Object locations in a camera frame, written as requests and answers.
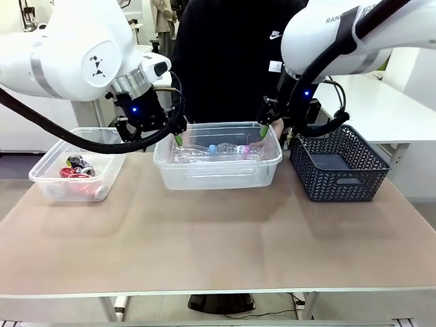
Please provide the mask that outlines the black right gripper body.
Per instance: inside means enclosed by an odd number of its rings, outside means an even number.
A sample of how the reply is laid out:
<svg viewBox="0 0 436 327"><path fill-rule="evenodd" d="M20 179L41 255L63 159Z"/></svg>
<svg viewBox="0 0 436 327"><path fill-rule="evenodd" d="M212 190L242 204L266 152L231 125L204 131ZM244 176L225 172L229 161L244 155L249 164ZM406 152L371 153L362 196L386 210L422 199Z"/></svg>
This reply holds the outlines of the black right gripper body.
<svg viewBox="0 0 436 327"><path fill-rule="evenodd" d="M313 85L298 86L298 79L288 73L281 73L277 85L276 113L286 122L286 126L296 131L308 131L307 113L313 99Z"/></svg>

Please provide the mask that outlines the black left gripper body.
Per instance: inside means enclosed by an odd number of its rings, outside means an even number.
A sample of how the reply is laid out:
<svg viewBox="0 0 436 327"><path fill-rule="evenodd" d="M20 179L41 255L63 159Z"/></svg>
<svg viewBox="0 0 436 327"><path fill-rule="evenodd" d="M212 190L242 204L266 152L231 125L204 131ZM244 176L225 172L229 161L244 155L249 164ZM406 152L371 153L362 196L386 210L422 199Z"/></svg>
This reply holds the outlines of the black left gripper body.
<svg viewBox="0 0 436 327"><path fill-rule="evenodd" d="M131 136L141 136L142 133L155 130L159 136L170 133L167 128L168 118L153 87L135 99L129 93L110 94L110 98L122 110L123 113L119 116L128 118L127 128Z"/></svg>

